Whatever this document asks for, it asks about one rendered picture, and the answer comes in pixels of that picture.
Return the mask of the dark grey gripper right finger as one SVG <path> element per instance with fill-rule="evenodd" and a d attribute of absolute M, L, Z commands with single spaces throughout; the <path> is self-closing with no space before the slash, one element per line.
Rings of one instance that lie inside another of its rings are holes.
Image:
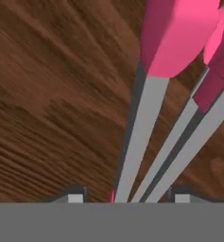
<path fill-rule="evenodd" d="M 221 199 L 211 198 L 195 191 L 188 185 L 172 185 L 166 192 L 166 198 L 171 203 L 221 202 Z"/>

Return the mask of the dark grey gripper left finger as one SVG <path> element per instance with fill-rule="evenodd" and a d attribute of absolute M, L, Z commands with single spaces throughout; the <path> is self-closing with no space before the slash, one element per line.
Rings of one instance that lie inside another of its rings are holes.
<path fill-rule="evenodd" d="M 59 203 L 84 203 L 87 201 L 87 189 L 82 184 L 71 184 L 53 198 L 47 199 L 46 201 Z"/>

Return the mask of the pink and grey tongs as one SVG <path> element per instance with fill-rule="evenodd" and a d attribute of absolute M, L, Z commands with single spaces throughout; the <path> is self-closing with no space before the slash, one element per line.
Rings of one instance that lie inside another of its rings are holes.
<path fill-rule="evenodd" d="M 134 189 L 168 82 L 197 56 L 206 66 L 139 188 Z M 156 203 L 224 121 L 224 0 L 146 0 L 140 55 L 112 191 Z"/>

